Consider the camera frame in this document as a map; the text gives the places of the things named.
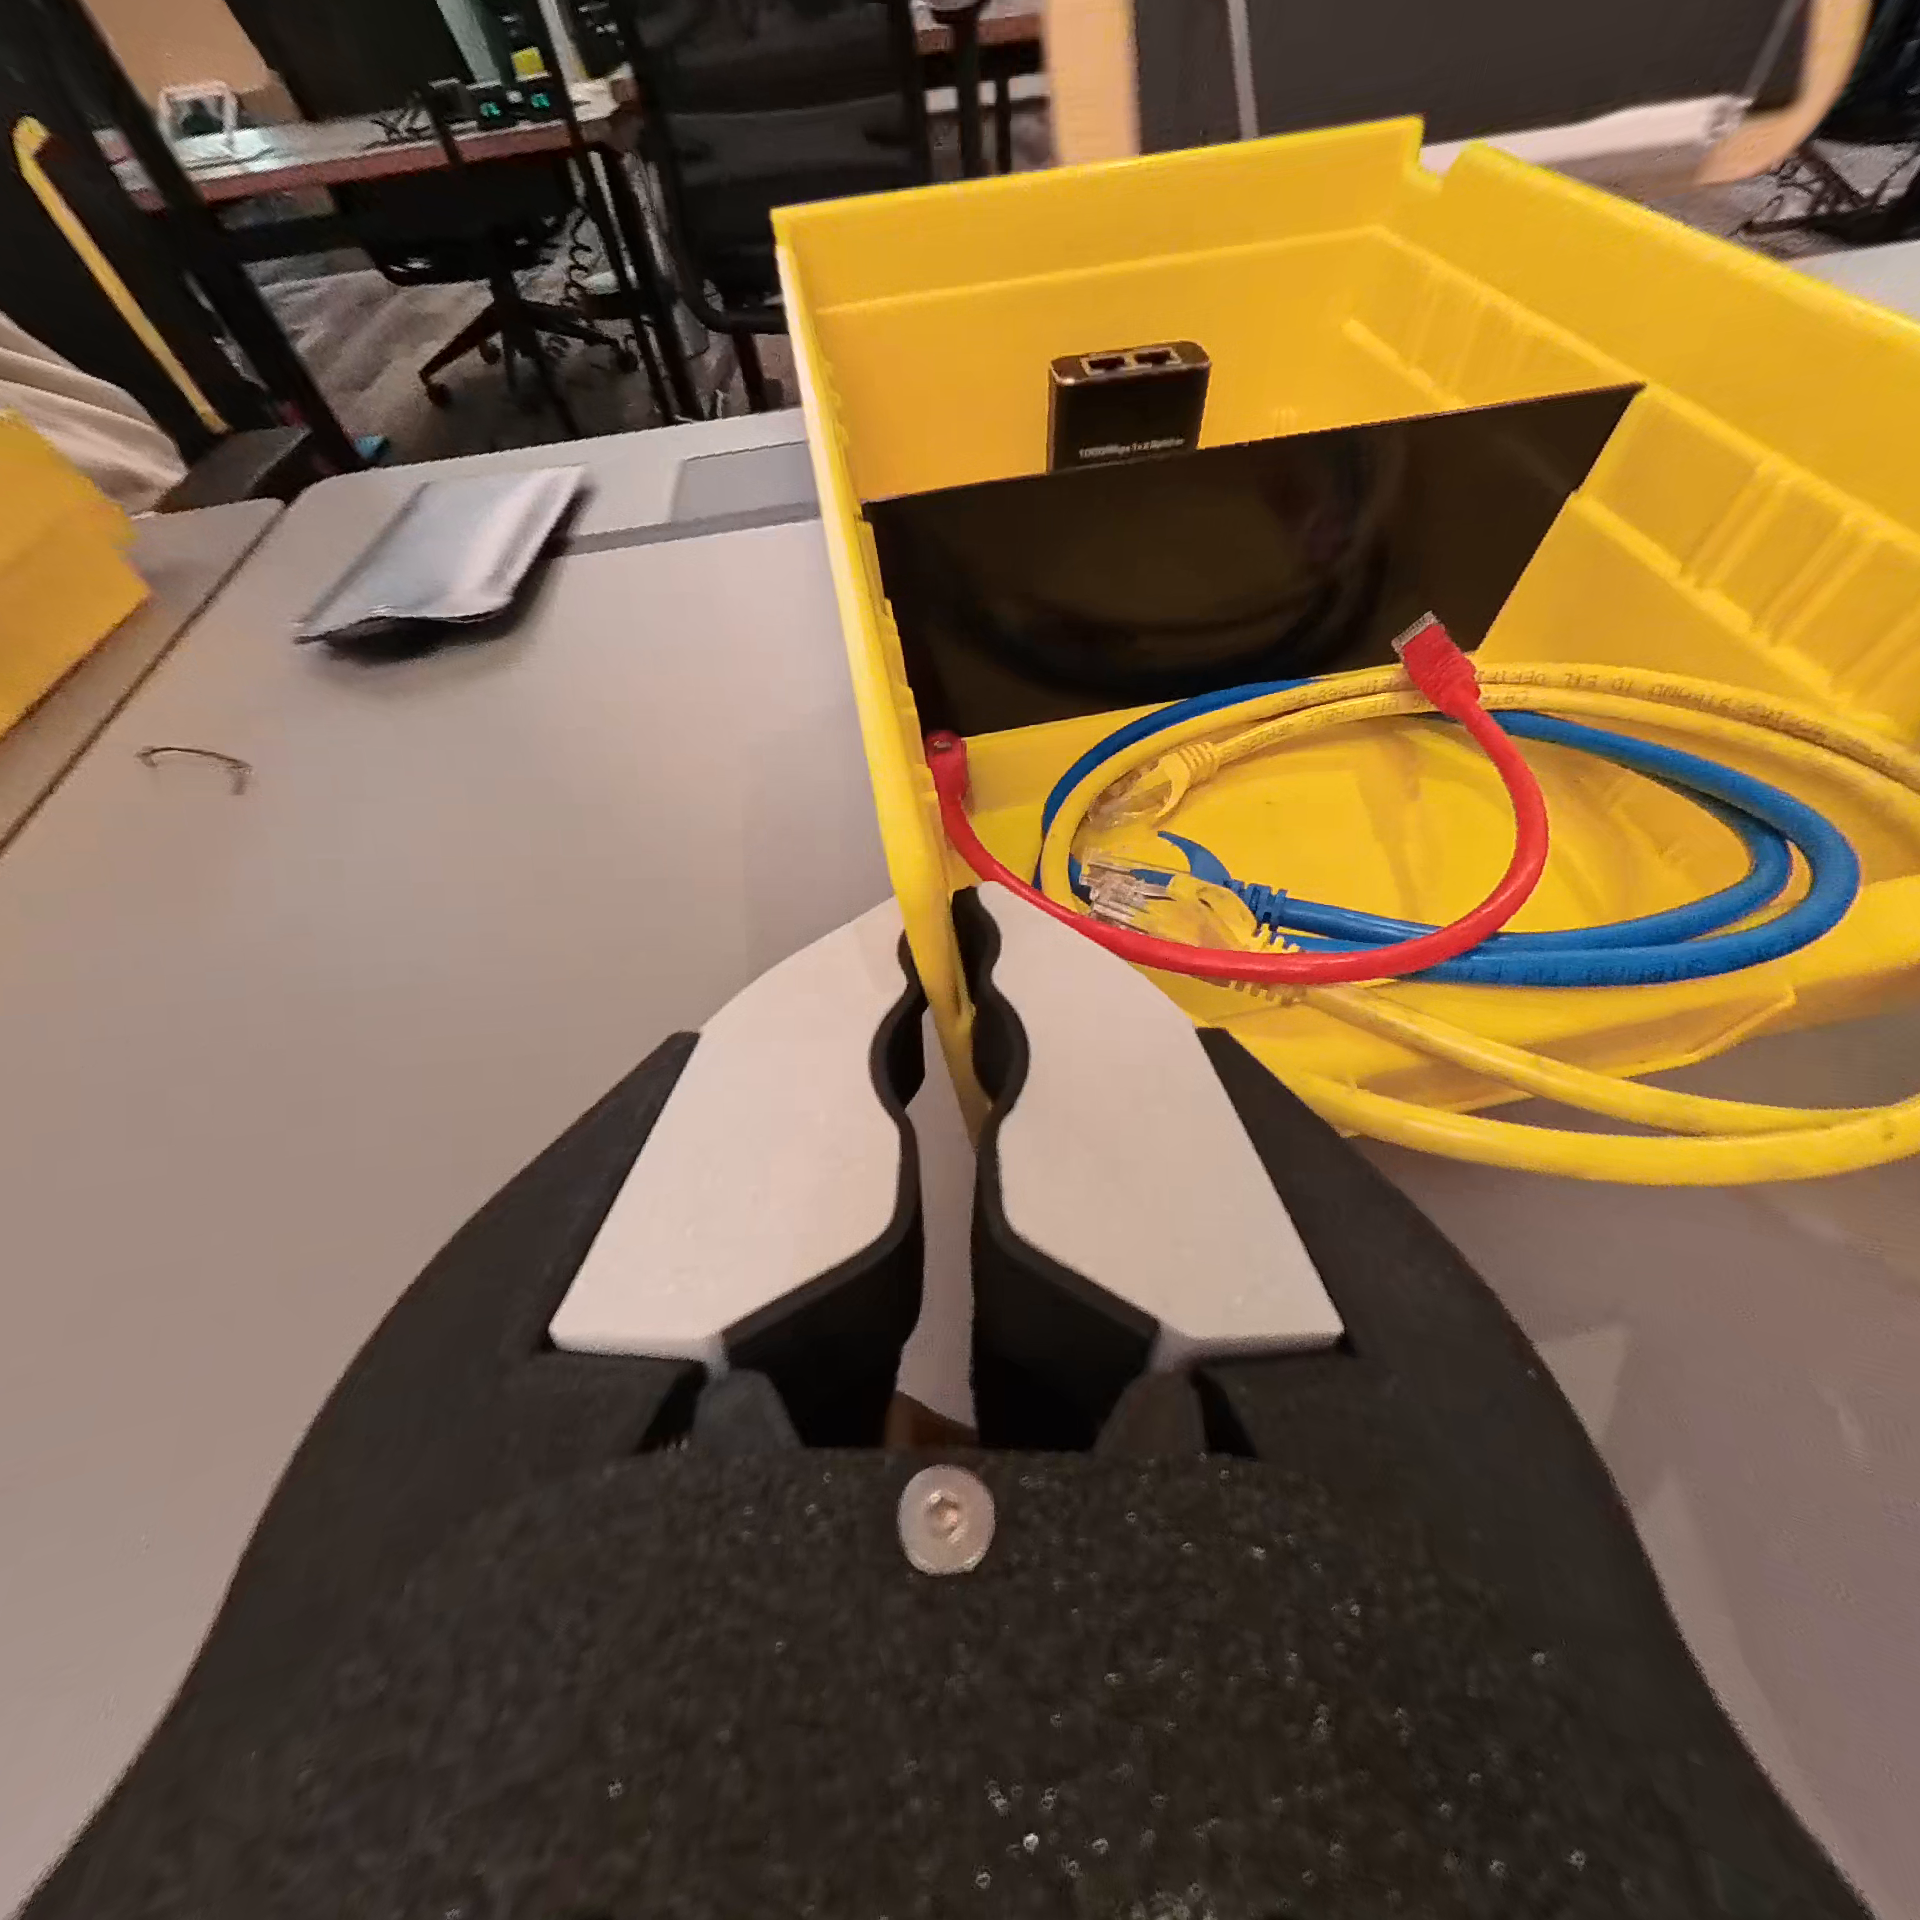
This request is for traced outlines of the grey pouch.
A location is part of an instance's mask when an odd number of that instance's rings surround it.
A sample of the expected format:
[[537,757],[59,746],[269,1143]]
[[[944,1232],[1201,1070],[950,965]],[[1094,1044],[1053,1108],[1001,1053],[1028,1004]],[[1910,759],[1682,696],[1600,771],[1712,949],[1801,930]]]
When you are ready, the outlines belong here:
[[355,648],[497,620],[590,490],[583,465],[421,483],[294,621],[294,643]]

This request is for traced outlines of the brown desk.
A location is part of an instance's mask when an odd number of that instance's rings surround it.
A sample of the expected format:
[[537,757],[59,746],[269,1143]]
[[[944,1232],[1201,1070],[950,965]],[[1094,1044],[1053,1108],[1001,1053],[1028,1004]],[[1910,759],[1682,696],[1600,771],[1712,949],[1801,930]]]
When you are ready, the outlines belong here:
[[[583,144],[631,153],[638,148],[642,116],[636,100],[613,84],[572,87]],[[122,132],[97,132],[113,173],[138,205],[159,207],[159,190]],[[453,141],[471,166],[497,158],[565,157],[572,148],[562,121],[455,128]],[[318,123],[243,128],[230,137],[191,137],[168,157],[207,205],[255,199],[307,189],[399,180],[448,167],[440,137],[389,137],[373,116]]]

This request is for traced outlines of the black bin divider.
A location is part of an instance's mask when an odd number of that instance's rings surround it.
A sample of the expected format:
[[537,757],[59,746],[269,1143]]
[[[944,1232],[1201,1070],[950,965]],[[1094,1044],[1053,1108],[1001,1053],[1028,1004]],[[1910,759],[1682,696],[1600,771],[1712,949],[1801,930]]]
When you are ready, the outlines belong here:
[[1479,646],[1641,386],[866,509],[925,732],[966,737]]

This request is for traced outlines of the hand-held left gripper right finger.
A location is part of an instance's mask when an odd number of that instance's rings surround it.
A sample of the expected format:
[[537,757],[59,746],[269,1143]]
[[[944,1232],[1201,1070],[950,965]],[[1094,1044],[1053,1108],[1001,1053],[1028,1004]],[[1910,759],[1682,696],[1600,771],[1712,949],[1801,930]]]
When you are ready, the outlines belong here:
[[1092,1448],[1212,1362],[1336,1352],[1336,1304],[1196,1020],[1005,885],[955,896],[985,1097],[971,1403],[1003,1448]]

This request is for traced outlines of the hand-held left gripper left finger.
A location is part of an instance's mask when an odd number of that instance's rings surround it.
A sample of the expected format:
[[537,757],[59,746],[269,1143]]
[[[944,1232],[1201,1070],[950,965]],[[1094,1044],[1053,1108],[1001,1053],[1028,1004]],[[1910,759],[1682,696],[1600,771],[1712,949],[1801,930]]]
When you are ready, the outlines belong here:
[[877,1446],[925,1314],[921,1086],[925,985],[886,901],[700,1026],[553,1348],[756,1373],[804,1443]]

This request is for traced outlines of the black office chair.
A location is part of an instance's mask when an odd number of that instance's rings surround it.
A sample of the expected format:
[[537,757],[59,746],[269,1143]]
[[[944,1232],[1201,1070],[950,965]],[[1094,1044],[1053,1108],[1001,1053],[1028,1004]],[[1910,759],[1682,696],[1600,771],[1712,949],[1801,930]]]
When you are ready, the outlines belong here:
[[788,331],[777,210],[934,180],[903,2],[635,2],[617,30],[665,207],[674,285],[725,337],[754,411],[759,342]]
[[451,84],[430,84],[415,91],[408,103],[410,116],[430,128],[442,166],[344,190],[342,210],[358,249],[392,287],[481,287],[488,292],[478,317],[419,369],[430,404],[451,402],[444,372],[476,354],[501,365],[510,392],[517,392],[517,376],[528,369],[556,418],[576,434],[549,344],[601,349],[619,372],[633,374],[643,365],[636,340],[526,290],[524,278],[547,265],[586,215],[576,164],[556,153],[469,157],[455,137],[451,98]]

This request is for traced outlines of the yellow storage bin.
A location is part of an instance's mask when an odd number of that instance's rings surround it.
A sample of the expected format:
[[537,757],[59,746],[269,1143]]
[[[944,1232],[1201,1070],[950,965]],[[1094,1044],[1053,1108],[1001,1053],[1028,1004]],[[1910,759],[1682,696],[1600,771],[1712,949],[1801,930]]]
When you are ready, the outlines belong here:
[[25,418],[2,417],[2,732],[150,597],[132,516]]
[[[1917,1099],[1652,1092],[1917,1001],[1917,326],[1418,121],[777,210],[877,821],[964,1111],[978,880],[1324,1118],[1744,1184],[1917,1152]],[[1048,367],[1190,340],[1199,449],[1636,383],[1488,638],[925,732],[866,509],[1048,472]]]

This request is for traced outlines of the black ethernet adapter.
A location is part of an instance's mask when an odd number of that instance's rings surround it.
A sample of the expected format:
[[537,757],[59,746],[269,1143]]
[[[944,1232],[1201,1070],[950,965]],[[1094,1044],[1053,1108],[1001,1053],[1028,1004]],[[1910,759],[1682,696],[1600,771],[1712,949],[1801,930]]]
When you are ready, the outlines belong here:
[[1048,367],[1048,472],[1199,449],[1212,358],[1190,340],[1073,353]]

